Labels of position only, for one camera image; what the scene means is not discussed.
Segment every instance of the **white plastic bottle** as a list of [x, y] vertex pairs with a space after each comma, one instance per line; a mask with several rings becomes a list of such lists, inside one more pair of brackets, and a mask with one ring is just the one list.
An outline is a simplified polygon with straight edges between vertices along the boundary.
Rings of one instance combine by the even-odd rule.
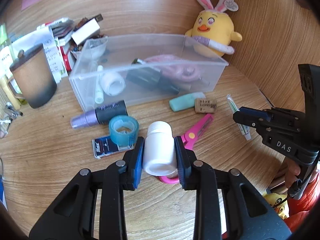
[[148, 127], [142, 167], [154, 176], [166, 176], [177, 169], [174, 140], [168, 123], [157, 121]]

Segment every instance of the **blue gripper pad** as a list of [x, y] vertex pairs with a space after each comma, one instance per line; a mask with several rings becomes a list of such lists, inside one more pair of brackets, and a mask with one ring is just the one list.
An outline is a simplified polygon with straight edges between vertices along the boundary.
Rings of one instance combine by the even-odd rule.
[[244, 107], [244, 106], [240, 107], [239, 110], [241, 113], [244, 113], [250, 116], [255, 116], [258, 118], [263, 118], [268, 122], [270, 122], [271, 120], [271, 116], [266, 111], [261, 111], [253, 108]]
[[133, 150], [132, 159], [130, 160], [130, 164], [133, 166], [129, 166], [129, 172], [133, 177], [133, 188], [138, 188], [138, 185], [141, 180], [142, 173], [142, 157], [143, 157], [143, 149], [144, 149], [144, 138], [138, 137], [136, 146]]
[[187, 190], [188, 189], [187, 178], [189, 178], [189, 176], [191, 175], [191, 163], [180, 136], [177, 136], [174, 138], [174, 147], [175, 147], [176, 157], [177, 157], [179, 181], [182, 188], [184, 190]]

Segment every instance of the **cork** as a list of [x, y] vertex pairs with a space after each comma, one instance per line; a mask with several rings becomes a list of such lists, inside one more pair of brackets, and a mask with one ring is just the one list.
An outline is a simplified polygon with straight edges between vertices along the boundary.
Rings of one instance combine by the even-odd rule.
[[216, 99], [196, 98], [195, 111], [196, 113], [215, 113], [217, 110]]

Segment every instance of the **red cloth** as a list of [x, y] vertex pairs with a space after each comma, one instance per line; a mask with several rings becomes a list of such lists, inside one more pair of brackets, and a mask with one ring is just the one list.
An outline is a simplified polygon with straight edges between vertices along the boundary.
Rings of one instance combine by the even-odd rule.
[[299, 200], [288, 199], [289, 215], [284, 222], [294, 232], [309, 214], [309, 210], [316, 203], [320, 194], [319, 174], [316, 179], [309, 183]]

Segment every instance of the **wooden desk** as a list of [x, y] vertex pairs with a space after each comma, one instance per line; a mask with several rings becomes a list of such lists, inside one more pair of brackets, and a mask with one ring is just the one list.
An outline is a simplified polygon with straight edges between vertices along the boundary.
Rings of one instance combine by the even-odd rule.
[[[235, 67], [226, 67], [214, 91], [207, 93], [207, 98], [218, 100], [215, 120], [195, 144], [194, 151], [198, 159], [214, 168], [224, 171], [238, 168], [262, 192], [284, 157], [262, 145], [261, 137], [253, 129], [252, 140], [245, 140], [232, 120], [225, 99], [228, 93], [238, 106], [269, 107], [253, 83]], [[9, 135], [0, 141], [0, 153], [9, 212], [28, 234], [81, 168], [105, 169], [121, 159], [123, 153], [102, 160], [93, 157], [92, 139], [108, 134], [107, 126], [72, 130], [70, 118], [82, 111], [66, 78], [49, 103], [35, 110], [26, 106], [22, 111], [23, 117], [13, 122]], [[128, 113], [139, 121], [140, 136], [146, 136], [148, 126], [160, 120], [171, 125], [174, 136], [180, 135], [203, 117], [193, 109], [174, 113], [168, 100], [128, 107]], [[195, 200], [195, 192], [185, 192], [180, 185], [166, 185], [143, 173], [139, 189], [124, 193], [128, 238], [191, 239]]]

